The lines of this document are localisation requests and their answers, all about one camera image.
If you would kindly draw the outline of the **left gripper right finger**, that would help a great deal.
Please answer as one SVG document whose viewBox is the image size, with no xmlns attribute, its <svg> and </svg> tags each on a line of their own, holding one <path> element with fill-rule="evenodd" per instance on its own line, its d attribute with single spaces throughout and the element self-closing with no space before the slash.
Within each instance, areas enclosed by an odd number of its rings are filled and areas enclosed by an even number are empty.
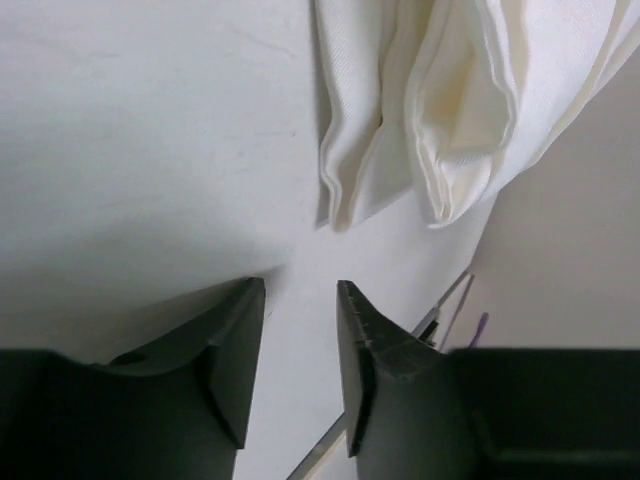
<svg viewBox="0 0 640 480">
<path fill-rule="evenodd" d="M 635 479 L 635 350 L 441 353 L 337 285 L 347 451 L 361 479 Z"/>
</svg>

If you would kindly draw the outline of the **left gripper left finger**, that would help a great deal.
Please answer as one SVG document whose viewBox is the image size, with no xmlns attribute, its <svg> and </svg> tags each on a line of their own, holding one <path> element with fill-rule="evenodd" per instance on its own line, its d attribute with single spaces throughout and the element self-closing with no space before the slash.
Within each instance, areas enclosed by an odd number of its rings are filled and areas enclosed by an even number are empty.
<svg viewBox="0 0 640 480">
<path fill-rule="evenodd" d="M 264 282 L 106 364 L 1 353 L 5 479 L 229 479 L 246 442 Z"/>
</svg>

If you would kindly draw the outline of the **white pleated skirt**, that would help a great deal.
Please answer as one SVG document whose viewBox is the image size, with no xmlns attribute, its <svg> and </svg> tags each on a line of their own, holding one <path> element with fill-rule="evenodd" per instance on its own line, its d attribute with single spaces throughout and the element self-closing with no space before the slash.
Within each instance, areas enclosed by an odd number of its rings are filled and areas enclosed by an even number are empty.
<svg viewBox="0 0 640 480">
<path fill-rule="evenodd" d="M 639 45 L 635 1 L 319 1 L 344 231 L 414 190 L 448 226 L 537 163 Z"/>
</svg>

